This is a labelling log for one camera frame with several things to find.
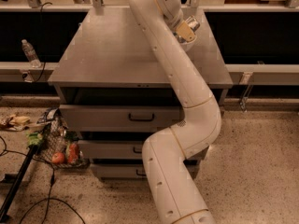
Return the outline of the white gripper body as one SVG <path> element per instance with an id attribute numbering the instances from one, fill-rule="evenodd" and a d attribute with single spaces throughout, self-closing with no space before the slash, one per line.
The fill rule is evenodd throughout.
<path id="1" fill-rule="evenodd" d="M 157 0 L 164 14 L 164 20 L 169 28 L 175 32 L 183 22 L 181 0 Z"/>

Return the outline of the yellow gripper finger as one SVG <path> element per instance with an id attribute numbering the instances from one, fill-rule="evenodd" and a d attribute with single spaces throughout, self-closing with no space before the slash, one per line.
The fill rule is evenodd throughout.
<path id="1" fill-rule="evenodd" d="M 186 21 L 178 26 L 176 33 L 181 42 L 192 42 L 195 39 L 195 33 Z"/>

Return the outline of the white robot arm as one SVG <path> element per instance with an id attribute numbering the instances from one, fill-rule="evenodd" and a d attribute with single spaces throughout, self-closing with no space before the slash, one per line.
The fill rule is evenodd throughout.
<path id="1" fill-rule="evenodd" d="M 185 161 L 221 131 L 221 112 L 211 89 L 189 58 L 199 22 L 185 19 L 181 0 L 129 0 L 137 25 L 177 96 L 175 113 L 142 147 L 149 188 L 162 224 L 216 224 Z"/>

